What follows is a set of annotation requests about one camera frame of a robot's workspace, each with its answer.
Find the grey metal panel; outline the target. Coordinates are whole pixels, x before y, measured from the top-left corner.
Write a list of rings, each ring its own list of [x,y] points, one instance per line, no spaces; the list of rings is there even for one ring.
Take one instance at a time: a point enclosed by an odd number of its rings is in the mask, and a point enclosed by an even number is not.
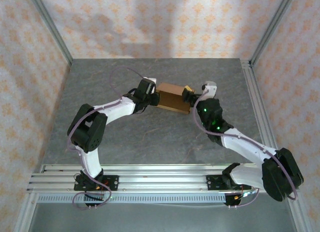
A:
[[[297,232],[285,204],[263,198],[238,209],[224,206],[108,204],[79,210],[38,204],[29,232]]]

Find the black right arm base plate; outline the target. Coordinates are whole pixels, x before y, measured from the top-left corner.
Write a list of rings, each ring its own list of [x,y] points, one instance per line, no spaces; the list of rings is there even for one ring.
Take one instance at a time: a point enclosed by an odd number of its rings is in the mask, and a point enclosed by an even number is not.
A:
[[[236,184],[223,174],[208,174],[205,178],[209,191],[241,191],[252,189],[250,185]]]

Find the aluminium lower frame leg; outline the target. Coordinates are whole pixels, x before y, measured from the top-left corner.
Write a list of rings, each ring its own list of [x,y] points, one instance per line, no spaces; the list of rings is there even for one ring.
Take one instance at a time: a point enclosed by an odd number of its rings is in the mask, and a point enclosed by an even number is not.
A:
[[[13,232],[29,232],[38,197],[38,193],[32,192],[26,194]]]
[[[297,191],[297,200],[288,199],[288,205],[296,232],[308,232],[309,229],[312,229],[303,202],[303,197],[299,191]]]

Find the aluminium frame post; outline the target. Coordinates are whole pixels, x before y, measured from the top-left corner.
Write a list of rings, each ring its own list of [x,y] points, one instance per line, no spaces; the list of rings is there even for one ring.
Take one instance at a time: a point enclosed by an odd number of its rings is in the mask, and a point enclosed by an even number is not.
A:
[[[271,39],[273,33],[280,24],[283,16],[285,15],[287,9],[291,5],[292,0],[281,0],[277,10],[275,11],[270,23],[268,24],[261,40],[259,41],[251,59],[248,61],[249,67],[253,68],[254,65],[259,60],[261,54],[263,53],[265,47],[267,46],[269,40]]]
[[[63,37],[61,36],[60,32],[58,31],[58,28],[57,28],[52,16],[50,15],[47,7],[45,6],[43,0],[31,0],[31,2],[33,3],[36,10],[40,14],[42,20],[46,24],[49,32],[51,33],[53,39],[57,43],[60,51],[62,52],[64,58],[66,59],[68,65],[71,66],[74,59],[73,59],[67,45],[65,44]]]

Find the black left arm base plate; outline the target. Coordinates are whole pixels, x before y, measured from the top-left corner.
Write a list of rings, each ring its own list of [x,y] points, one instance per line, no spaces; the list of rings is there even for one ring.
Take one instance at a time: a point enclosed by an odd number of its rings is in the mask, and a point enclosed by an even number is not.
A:
[[[118,190],[119,184],[119,176],[118,175],[99,175],[95,178],[98,182],[104,184],[105,186],[109,187],[111,191]],[[100,184],[92,181],[86,175],[77,174],[75,176],[75,182],[73,189],[75,191],[82,191],[82,192],[92,192],[92,191],[107,191],[107,189]]]

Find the aluminium side rail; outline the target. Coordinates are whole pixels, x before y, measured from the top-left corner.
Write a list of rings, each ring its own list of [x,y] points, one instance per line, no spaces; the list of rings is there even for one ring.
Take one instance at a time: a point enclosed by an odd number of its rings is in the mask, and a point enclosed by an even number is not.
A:
[[[253,106],[254,115],[258,125],[258,130],[262,143],[268,147],[278,149],[278,144],[273,133],[269,117],[263,102],[262,94],[259,90],[258,81],[251,64],[248,60],[240,60],[250,100]]]

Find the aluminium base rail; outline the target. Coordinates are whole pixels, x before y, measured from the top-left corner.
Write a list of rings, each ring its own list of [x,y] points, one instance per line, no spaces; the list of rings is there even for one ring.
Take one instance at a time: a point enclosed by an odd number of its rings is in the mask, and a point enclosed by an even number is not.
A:
[[[119,177],[118,193],[206,193],[207,175],[219,175],[226,164],[138,164],[103,165],[107,175]],[[27,191],[74,193],[74,175],[79,165],[46,164],[33,173]]]

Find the brown cardboard box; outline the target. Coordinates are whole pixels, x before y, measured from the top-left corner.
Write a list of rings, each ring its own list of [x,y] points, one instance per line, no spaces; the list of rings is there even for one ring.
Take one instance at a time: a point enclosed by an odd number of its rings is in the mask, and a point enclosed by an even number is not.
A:
[[[184,89],[184,86],[162,82],[156,89],[160,95],[157,107],[188,115],[191,107],[183,101]]]

